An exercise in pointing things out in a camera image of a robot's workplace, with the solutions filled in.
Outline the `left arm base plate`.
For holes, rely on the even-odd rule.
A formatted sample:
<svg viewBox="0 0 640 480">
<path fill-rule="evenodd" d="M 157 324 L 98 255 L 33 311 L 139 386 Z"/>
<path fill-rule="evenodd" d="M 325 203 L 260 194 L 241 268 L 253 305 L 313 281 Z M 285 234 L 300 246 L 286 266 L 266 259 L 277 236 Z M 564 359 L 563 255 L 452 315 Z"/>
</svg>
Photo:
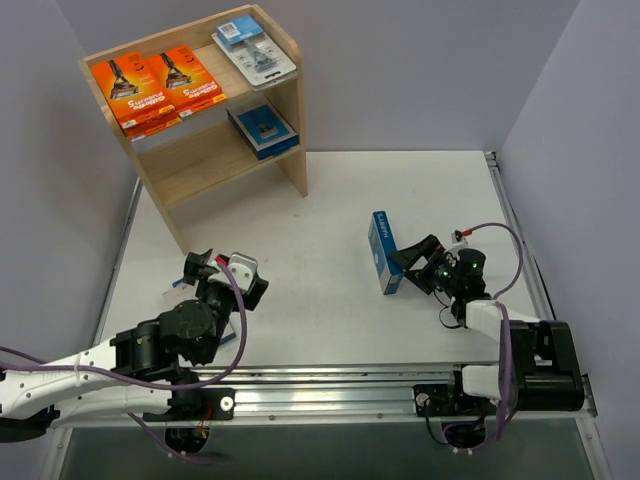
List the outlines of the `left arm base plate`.
<svg viewBox="0 0 640 480">
<path fill-rule="evenodd" d="M 230 421 L 234 418 L 236 391 L 233 388 L 216 387 L 197 390 L 196 420 Z"/>
</svg>

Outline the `Gillette blue razor blister pack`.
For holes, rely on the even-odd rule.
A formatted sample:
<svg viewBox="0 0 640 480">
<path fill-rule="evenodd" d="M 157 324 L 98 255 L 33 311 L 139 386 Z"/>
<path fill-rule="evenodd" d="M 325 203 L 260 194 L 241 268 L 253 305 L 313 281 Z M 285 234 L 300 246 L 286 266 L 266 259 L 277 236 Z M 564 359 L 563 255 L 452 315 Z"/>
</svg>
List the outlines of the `Gillette blue razor blister pack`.
<svg viewBox="0 0 640 480">
<path fill-rule="evenodd" d="M 297 65 L 284 53 L 259 50 L 253 60 L 254 91 L 275 87 L 297 75 Z"/>
</svg>

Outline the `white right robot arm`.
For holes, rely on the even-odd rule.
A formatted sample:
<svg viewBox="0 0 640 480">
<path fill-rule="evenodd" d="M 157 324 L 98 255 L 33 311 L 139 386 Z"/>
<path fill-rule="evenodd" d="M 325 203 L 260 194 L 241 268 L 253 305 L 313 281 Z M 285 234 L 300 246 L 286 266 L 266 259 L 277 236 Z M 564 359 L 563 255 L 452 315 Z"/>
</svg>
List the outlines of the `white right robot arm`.
<svg viewBox="0 0 640 480">
<path fill-rule="evenodd" d="M 451 248 L 429 235 L 389 259 L 423 293 L 444 294 L 456 324 L 495 342 L 499 359 L 466 364 L 444 388 L 444 400 L 464 413 L 480 398 L 510 411 L 573 412 L 583 407 L 584 384 L 569 325 L 522 315 L 487 291 L 486 255 L 465 235 Z"/>
</svg>

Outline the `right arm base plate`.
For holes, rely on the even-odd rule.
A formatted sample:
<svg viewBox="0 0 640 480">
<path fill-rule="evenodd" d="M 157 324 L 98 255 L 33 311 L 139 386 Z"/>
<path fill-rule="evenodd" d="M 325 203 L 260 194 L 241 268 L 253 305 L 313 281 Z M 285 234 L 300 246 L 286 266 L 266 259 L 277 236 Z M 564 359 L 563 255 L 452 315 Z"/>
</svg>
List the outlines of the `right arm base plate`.
<svg viewBox="0 0 640 480">
<path fill-rule="evenodd" d="M 458 387 L 445 384 L 416 384 L 412 387 L 414 407 L 419 417 L 493 416 L 490 400 L 470 396 Z"/>
</svg>

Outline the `blue Harry's razor box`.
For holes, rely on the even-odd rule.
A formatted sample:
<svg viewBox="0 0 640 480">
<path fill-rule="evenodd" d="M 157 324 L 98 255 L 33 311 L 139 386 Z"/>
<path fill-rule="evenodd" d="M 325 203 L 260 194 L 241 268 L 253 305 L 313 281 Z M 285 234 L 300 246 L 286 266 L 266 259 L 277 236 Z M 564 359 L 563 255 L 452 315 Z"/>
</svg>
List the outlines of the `blue Harry's razor box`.
<svg viewBox="0 0 640 480">
<path fill-rule="evenodd" d="M 227 109 L 226 114 L 259 161 L 299 145 L 299 134 L 267 100 Z"/>
</svg>

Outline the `orange Gillette Fusion box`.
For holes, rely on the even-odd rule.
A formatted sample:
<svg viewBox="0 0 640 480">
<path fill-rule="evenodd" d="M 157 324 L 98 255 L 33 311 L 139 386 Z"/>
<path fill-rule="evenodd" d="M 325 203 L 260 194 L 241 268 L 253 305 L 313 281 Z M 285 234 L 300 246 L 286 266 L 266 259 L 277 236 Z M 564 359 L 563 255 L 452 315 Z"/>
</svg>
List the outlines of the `orange Gillette Fusion box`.
<svg viewBox="0 0 640 480">
<path fill-rule="evenodd" d="M 139 52 L 93 64 L 90 71 L 129 141 L 150 137 L 181 122 L 167 89 Z"/>
</svg>

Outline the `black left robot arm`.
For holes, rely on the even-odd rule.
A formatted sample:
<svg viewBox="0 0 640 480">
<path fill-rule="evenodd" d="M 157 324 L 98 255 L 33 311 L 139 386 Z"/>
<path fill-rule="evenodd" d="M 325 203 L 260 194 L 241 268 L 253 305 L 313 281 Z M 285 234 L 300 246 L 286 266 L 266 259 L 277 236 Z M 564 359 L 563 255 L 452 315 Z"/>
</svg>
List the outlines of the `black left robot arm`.
<svg viewBox="0 0 640 480">
<path fill-rule="evenodd" d="M 197 366 L 211 364 L 232 314 L 247 324 L 268 289 L 256 259 L 187 254 L 183 281 L 191 298 L 68 357 L 24 364 L 1 364 L 1 440 L 18 443 L 42 437 L 56 422 L 77 413 L 120 410 L 191 419 L 204 407 L 203 393 L 230 375 L 247 344 L 247 333 L 231 364 L 209 380 Z"/>
</svg>

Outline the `orange razor cartridge pack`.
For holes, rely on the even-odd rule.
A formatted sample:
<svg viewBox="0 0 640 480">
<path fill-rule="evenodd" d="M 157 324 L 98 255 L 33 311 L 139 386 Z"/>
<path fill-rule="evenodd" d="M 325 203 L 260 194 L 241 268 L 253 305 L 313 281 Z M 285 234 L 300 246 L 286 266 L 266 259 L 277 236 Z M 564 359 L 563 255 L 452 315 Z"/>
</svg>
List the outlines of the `orange razor cartridge pack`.
<svg viewBox="0 0 640 480">
<path fill-rule="evenodd" d="M 146 61 L 182 119 L 227 99 L 219 82 L 186 45 L 147 57 Z"/>
</svg>

